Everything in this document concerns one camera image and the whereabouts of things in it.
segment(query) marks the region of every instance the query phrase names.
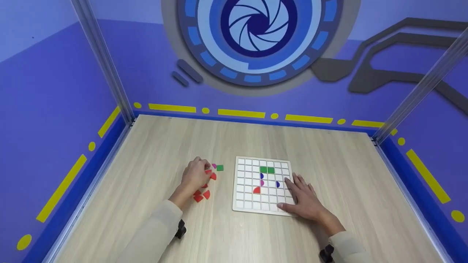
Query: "red piece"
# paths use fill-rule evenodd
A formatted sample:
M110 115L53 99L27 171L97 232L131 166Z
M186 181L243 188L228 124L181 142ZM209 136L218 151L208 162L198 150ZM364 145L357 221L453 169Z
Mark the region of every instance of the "red piece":
M200 201L203 200L203 196L194 196L193 199L195 199L197 203L200 203Z
M210 199L210 190L204 192L204 193L203 193L203 196L204 196L206 199Z

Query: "white grid board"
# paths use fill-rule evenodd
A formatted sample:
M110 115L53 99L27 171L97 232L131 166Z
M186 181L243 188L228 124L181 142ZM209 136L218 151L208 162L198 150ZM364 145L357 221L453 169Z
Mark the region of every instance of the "white grid board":
M292 180L290 161L236 156L234 167L234 211L294 216L277 207L277 203L294 204L291 191L284 183L285 178ZM262 167L266 167L267 171L261 171ZM257 187L260 194L253 193Z

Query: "yellow stripe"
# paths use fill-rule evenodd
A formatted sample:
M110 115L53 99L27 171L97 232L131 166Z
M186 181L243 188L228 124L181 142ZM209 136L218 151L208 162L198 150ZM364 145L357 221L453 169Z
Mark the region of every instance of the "yellow stripe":
M264 112L247 111L247 110L218 109L218 115L237 116L237 117L250 117L250 118L265 118L265 113Z
M406 153L406 156L408 156L409 160L413 163L414 167L417 169L417 171L421 174L421 176L424 178L426 181L427 185L432 189L434 194L437 196L439 201L443 204L447 203L450 201L450 197L448 197L447 193L445 193L444 189L440 186L440 184L437 182L437 180L432 176L431 172L426 168L426 166L423 164L421 159L416 155L416 153L413 151L413 149L409 150Z
M285 120L286 121L315 122L315 123L328 123L328 124L330 124L333 121L333 118L286 114Z
M62 198L63 194L65 191L68 189L70 184L73 182L75 179L76 175L79 173L81 168L86 162L86 156L83 154L78 158L76 163L73 165L73 167L70 169L68 174L65 176L63 181L60 183L60 185L57 187L55 192L52 194L51 198L45 206L42 208L41 212L37 215L36 219L42 223L44 223L51 212L54 210L54 207L57 205L59 200Z
M109 118L107 118L106 122L102 125L102 127L97 132L97 134L99 134L99 137L101 138L104 137L104 134L106 134L109 127L112 125L112 123L114 123L119 113L120 113L120 108L117 106L114 109L114 111L110 114Z
M353 126L363 126L363 127L374 127L374 128L380 128L383 126L383 122L371 122L371 121L360 121L360 120L355 120L352 122Z
M181 111L181 112L189 112L189 113L197 112L197 108L191 107L191 106L177 106L177 105L148 103L148 107L150 110Z

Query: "wooden table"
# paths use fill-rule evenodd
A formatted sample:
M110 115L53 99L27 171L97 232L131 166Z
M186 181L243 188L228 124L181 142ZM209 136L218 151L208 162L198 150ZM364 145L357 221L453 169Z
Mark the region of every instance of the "wooden table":
M298 218L232 211L237 155L290 160L376 262L442 262L364 133L140 115L57 262L113 262L195 156L224 165L161 262L319 262L327 237Z

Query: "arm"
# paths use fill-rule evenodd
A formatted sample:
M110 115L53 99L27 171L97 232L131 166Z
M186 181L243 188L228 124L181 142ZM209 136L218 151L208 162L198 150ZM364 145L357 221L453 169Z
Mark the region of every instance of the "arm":
M163 201L151 217L136 232L130 243L119 255L117 262L158 262L166 247L174 238L182 209L192 194L208 182L212 173L205 173L210 163L200 157L190 161L182 175L182 182L171 195Z
M372 263L369 253L356 237L346 231L340 220L320 203L312 185L307 184L302 176L295 173L292 174L292 178L294 182L285 179L285 183L291 189L297 204L280 203L278 207L319 223L335 248L332 253L335 263Z

